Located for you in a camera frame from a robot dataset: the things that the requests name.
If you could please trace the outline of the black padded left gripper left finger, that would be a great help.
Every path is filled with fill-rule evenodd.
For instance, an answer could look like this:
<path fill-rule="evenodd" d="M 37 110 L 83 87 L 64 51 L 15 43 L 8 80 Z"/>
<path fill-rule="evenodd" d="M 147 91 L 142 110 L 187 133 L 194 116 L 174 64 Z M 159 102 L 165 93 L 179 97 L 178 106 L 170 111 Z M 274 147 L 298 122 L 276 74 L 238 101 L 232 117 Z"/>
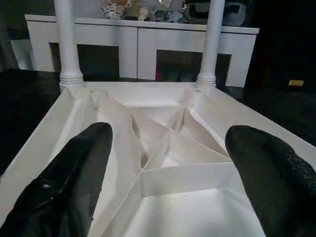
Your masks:
<path fill-rule="evenodd" d="M 86 237 L 113 141 L 96 122 L 71 138 L 23 190 L 0 228 L 2 237 Z"/>

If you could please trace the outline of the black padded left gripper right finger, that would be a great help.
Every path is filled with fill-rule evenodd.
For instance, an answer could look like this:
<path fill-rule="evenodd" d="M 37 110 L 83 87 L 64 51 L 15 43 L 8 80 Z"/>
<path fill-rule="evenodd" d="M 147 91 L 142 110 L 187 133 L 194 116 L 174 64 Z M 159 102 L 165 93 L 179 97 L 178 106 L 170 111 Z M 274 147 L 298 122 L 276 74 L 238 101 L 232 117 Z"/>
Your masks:
<path fill-rule="evenodd" d="M 225 146 L 268 237 L 316 235 L 316 171 L 282 139 L 233 125 Z"/>

